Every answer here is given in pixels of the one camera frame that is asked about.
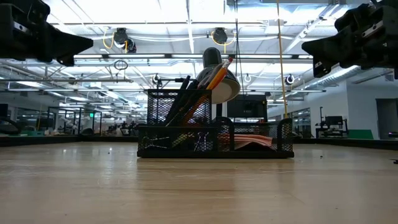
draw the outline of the wooden surface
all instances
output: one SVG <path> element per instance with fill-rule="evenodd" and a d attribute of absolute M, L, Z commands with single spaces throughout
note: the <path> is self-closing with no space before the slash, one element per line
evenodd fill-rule
<path fill-rule="evenodd" d="M 137 159 L 134 143 L 0 149 L 0 223 L 397 223 L 397 151 Z"/>

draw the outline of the yellow cable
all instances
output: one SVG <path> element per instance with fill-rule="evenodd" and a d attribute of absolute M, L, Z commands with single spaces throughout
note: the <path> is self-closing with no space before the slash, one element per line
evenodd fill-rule
<path fill-rule="evenodd" d="M 279 0 L 276 0 L 276 4 L 277 4 L 277 10 L 278 10 L 280 79 L 282 80 L 282 95 L 284 97 L 285 118 L 287 118 L 286 94 L 285 94 L 285 83 L 284 83 L 284 65 L 283 65 L 283 59 L 282 59 L 282 34 L 280 33 Z"/>
<path fill-rule="evenodd" d="M 235 37 L 236 37 L 236 34 L 234 34 L 234 39 L 232 39 L 231 42 L 229 42 L 228 44 L 227 44 L 227 43 L 225 43 L 225 44 L 219 44 L 219 43 L 217 43 L 217 42 L 214 40 L 213 34 L 214 34 L 214 31 L 211 32 L 211 39 L 213 40 L 213 42 L 214 42 L 216 45 L 224 46 L 224 54 L 225 54 L 225 52 L 226 52 L 226 46 L 229 45 L 229 44 L 232 44 L 232 42 L 234 42 Z"/>
<path fill-rule="evenodd" d="M 102 38 L 102 42 L 104 43 L 104 46 L 105 46 L 107 49 L 111 49 L 111 48 L 113 47 L 114 32 L 113 32 L 113 34 L 112 34 L 112 44 L 111 44 L 111 46 L 109 47 L 108 45 L 105 44 L 105 35 L 106 35 L 106 31 L 107 31 L 107 30 L 108 30 L 108 28 L 105 28 L 104 37 Z"/>

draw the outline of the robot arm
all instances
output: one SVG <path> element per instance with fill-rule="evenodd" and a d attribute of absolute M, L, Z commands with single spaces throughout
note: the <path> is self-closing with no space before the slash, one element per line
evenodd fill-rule
<path fill-rule="evenodd" d="M 92 47 L 93 41 L 54 28 L 46 22 L 49 14 L 42 0 L 0 0 L 0 58 L 56 59 L 73 66 L 73 56 Z"/>
<path fill-rule="evenodd" d="M 339 64 L 342 68 L 358 65 L 395 68 L 398 79 L 398 2 L 372 0 L 351 9 L 337 19 L 338 31 L 333 37 L 306 42 L 304 51 L 313 56 L 314 77 L 330 73 Z"/>

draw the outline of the gray lamp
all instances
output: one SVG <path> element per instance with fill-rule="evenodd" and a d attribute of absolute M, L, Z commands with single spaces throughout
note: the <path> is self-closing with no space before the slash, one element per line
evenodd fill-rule
<path fill-rule="evenodd" d="M 207 80 L 213 73 L 213 70 L 223 63 L 221 53 L 217 48 L 210 47 L 203 53 L 203 67 L 204 69 L 197 76 L 197 80 Z M 224 103 L 232 100 L 239 94 L 241 85 L 236 80 L 234 74 L 228 70 L 227 75 L 223 81 L 213 90 L 211 101 L 214 104 Z"/>

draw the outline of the black mesh desk organizer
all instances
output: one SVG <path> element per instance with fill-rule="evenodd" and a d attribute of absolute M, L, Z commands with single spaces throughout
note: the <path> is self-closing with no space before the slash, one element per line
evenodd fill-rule
<path fill-rule="evenodd" d="M 170 122 L 168 114 L 179 93 L 201 94 L 200 105 L 184 123 L 190 110 L 179 109 Z M 235 134 L 272 138 L 263 146 L 235 150 Z M 147 126 L 139 127 L 137 155 L 147 158 L 285 159 L 294 157 L 292 120 L 272 123 L 233 123 L 229 118 L 211 120 L 210 90 L 148 90 Z"/>

